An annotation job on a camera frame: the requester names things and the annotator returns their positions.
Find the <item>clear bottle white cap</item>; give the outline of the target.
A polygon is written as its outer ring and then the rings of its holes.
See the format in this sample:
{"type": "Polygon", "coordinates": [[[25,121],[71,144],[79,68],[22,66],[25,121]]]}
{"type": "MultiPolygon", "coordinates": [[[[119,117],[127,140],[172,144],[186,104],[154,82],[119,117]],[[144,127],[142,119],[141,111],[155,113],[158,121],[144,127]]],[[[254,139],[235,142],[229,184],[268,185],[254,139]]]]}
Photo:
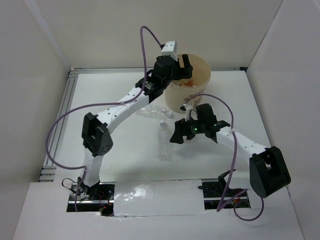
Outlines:
{"type": "Polygon", "coordinates": [[[161,120],[157,128],[157,156],[162,161],[171,161],[173,147],[170,142],[172,136],[171,129],[165,120],[161,120]]]}

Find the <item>red cola label bottle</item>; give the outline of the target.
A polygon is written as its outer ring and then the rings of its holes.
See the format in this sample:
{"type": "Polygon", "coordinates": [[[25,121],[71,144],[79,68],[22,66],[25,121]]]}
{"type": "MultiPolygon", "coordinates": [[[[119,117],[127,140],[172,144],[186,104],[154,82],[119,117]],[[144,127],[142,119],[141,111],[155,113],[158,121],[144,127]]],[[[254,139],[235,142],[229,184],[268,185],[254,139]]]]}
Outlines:
{"type": "Polygon", "coordinates": [[[181,79],[177,83],[178,86],[180,87],[185,87],[185,88],[195,88],[197,87],[196,82],[194,81],[193,78],[190,79],[181,79]]]}

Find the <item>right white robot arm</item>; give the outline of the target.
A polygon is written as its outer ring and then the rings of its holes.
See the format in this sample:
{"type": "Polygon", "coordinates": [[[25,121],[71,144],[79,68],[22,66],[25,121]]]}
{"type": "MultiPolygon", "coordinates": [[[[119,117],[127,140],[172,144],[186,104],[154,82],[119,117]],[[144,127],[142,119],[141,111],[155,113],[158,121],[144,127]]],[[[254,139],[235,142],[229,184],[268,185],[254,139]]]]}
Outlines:
{"type": "Polygon", "coordinates": [[[236,150],[236,156],[248,165],[247,172],[236,172],[236,179],[219,182],[218,190],[230,196],[235,189],[253,190],[259,197],[266,198],[291,183],[291,176],[281,150],[258,144],[234,130],[224,120],[217,120],[208,103],[192,107],[183,104],[180,108],[184,118],[174,123],[170,142],[183,144],[202,134],[217,144],[236,150]]]}

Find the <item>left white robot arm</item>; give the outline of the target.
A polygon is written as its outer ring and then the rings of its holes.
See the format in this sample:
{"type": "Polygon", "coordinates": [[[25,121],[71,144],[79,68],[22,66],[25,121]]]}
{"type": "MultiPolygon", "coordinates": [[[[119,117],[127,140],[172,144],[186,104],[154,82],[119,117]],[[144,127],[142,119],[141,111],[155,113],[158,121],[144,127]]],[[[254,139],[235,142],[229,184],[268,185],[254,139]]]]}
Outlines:
{"type": "Polygon", "coordinates": [[[113,147],[113,131],[133,113],[161,96],[172,81],[190,79],[192,71],[187,54],[177,59],[158,56],[153,69],[145,72],[126,96],[98,114],[89,112],[84,116],[81,137],[85,169],[77,182],[86,199],[92,200],[99,193],[100,169],[104,155],[113,147]]]}

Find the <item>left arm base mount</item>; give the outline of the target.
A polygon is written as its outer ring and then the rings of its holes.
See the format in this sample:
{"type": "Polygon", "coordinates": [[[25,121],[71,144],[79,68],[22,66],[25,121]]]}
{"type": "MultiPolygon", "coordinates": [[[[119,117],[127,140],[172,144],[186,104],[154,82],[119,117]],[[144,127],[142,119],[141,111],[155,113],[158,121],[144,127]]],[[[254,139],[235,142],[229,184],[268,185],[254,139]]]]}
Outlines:
{"type": "Polygon", "coordinates": [[[72,183],[68,189],[71,189],[69,191],[66,208],[68,213],[76,212],[76,202],[77,211],[79,213],[95,212],[104,217],[114,216],[115,184],[101,182],[97,192],[93,196],[88,196],[83,191],[80,191],[78,195],[76,195],[76,183],[72,183]]]}

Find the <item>crushed clear bottle blue-white cap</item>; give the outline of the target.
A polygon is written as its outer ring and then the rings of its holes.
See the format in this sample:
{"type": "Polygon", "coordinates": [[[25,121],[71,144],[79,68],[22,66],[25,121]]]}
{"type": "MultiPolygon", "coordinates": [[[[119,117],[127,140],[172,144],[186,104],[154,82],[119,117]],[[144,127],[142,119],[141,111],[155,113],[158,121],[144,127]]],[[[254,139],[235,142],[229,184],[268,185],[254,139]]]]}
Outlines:
{"type": "Polygon", "coordinates": [[[163,106],[152,105],[149,104],[145,107],[140,108],[135,112],[136,115],[146,118],[158,119],[158,120],[166,120],[173,118],[173,112],[171,110],[167,110],[163,106]]]}

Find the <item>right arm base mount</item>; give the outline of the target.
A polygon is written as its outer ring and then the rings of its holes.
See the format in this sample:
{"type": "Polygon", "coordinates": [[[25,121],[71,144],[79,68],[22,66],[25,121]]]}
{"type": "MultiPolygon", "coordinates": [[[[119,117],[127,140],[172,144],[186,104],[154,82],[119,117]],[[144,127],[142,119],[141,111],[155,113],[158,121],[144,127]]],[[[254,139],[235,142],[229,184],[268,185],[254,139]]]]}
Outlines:
{"type": "MultiPolygon", "coordinates": [[[[216,210],[224,191],[224,187],[219,183],[218,179],[202,181],[198,189],[201,190],[203,194],[204,209],[216,210]]],[[[250,201],[246,192],[236,197],[224,208],[232,209],[236,204],[236,208],[250,208],[250,201]]]]}

